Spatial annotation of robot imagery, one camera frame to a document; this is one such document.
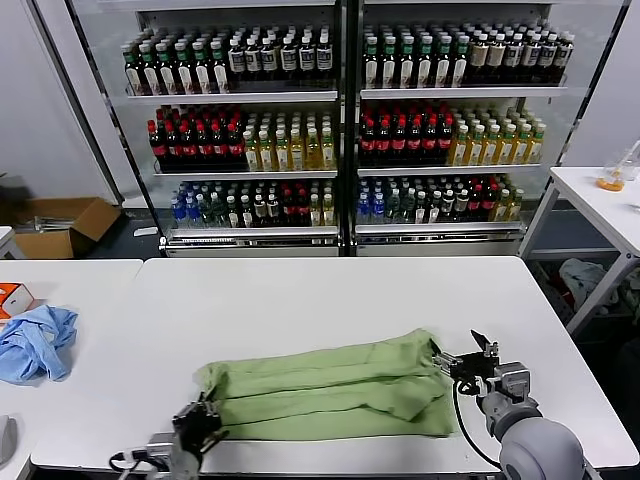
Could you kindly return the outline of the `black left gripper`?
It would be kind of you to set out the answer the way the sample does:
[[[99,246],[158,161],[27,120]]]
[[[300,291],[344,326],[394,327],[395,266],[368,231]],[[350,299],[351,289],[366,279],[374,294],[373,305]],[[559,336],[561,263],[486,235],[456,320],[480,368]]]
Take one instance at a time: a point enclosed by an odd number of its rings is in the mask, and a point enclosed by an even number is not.
[[[223,403],[209,389],[200,393],[199,401],[191,402],[173,416],[172,425],[182,450],[207,453],[229,435],[220,416]]]

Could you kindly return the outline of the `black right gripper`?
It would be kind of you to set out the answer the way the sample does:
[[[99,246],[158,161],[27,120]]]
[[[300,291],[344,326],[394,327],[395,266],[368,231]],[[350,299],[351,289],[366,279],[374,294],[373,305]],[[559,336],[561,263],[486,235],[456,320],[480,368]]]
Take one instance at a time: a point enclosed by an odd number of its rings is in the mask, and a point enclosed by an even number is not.
[[[499,345],[490,341],[484,334],[471,330],[473,339],[483,352],[475,352],[455,357],[446,352],[433,355],[433,364],[457,383],[460,394],[480,394],[479,379],[486,383],[494,377],[499,365]]]

